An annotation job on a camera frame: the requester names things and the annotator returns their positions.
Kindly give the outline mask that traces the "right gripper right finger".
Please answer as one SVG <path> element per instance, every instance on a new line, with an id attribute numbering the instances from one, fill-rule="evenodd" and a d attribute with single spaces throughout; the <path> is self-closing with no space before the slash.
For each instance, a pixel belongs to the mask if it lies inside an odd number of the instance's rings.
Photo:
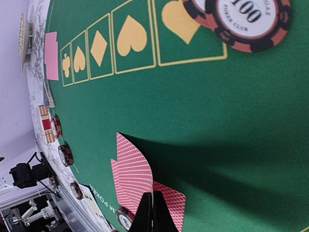
<path id="1" fill-rule="evenodd" d="M 153 231 L 178 232 L 162 192 L 154 191 L 153 197 Z"/>

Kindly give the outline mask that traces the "black 100 chips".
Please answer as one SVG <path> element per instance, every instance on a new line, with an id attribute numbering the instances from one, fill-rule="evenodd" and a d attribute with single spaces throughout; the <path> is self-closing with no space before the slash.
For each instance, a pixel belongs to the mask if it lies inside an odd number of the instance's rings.
<path id="1" fill-rule="evenodd" d="M 210 29 L 224 43 L 245 53 L 280 44 L 292 18 L 288 0 L 207 0 L 205 12 Z"/>
<path id="2" fill-rule="evenodd" d="M 129 231 L 135 215 L 130 210 L 126 209 L 125 207 L 121 207 L 120 209 L 116 211 L 116 216 L 121 226 L 126 231 Z"/>
<path id="3" fill-rule="evenodd" d="M 65 167 L 74 164 L 73 155 L 70 147 L 67 144 L 58 147 L 59 157 Z"/>

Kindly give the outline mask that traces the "triangular black red dealer button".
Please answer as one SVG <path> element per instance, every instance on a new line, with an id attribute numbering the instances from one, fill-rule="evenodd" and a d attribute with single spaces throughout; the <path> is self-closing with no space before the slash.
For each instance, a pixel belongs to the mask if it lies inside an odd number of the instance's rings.
<path id="1" fill-rule="evenodd" d="M 55 108 L 49 84 L 45 79 L 43 80 L 43 103 L 46 109 Z"/>

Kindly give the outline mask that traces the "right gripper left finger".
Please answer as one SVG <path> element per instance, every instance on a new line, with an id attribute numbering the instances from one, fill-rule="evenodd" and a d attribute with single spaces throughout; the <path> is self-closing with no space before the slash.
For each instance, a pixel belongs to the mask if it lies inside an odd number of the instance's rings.
<path id="1" fill-rule="evenodd" d="M 129 232 L 151 232 L 153 213 L 152 194 L 144 193 L 136 211 Z"/>

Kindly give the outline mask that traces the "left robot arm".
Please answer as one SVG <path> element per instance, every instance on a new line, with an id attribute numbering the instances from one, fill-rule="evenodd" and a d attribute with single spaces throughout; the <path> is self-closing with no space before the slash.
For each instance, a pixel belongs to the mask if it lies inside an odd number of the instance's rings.
<path id="1" fill-rule="evenodd" d="M 61 232 L 59 180 L 43 152 L 0 162 L 0 230 Z"/>

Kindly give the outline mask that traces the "black red 100 chip stack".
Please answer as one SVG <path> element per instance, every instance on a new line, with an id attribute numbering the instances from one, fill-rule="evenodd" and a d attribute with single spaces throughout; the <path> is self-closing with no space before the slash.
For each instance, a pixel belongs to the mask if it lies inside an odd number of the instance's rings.
<path id="1" fill-rule="evenodd" d="M 81 200 L 83 198 L 82 190 L 76 181 L 70 183 L 70 188 L 76 199 Z"/>

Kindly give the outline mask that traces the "red 5 chips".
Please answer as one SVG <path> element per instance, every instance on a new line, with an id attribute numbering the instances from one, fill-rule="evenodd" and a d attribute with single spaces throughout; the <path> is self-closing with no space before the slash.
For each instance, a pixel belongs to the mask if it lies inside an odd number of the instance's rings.
<path id="1" fill-rule="evenodd" d="M 205 1 L 204 0 L 183 0 L 183 6 L 187 13 L 200 25 L 208 28 L 209 23 L 205 14 Z"/>
<path id="2" fill-rule="evenodd" d="M 62 127 L 58 116 L 52 117 L 50 124 L 54 137 L 56 139 L 62 137 Z"/>

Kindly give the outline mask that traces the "red card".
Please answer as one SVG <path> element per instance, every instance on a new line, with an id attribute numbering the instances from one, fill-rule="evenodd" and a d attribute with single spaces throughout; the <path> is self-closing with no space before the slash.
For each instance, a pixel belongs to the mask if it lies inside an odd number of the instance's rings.
<path id="1" fill-rule="evenodd" d="M 121 133 L 116 134 L 117 159 L 111 159 L 118 203 L 137 212 L 144 193 L 153 192 L 153 173 L 145 156 Z"/>
<path id="2" fill-rule="evenodd" d="M 45 47 L 55 47 L 57 43 L 57 31 L 48 32 L 45 34 Z"/>
<path id="3" fill-rule="evenodd" d="M 44 63 L 46 65 L 46 79 L 58 81 L 58 41 L 50 43 L 44 51 Z"/>
<path id="4" fill-rule="evenodd" d="M 154 181 L 154 190 L 163 194 L 169 213 L 179 232 L 183 231 L 183 221 L 185 213 L 186 196 L 170 187 Z"/>

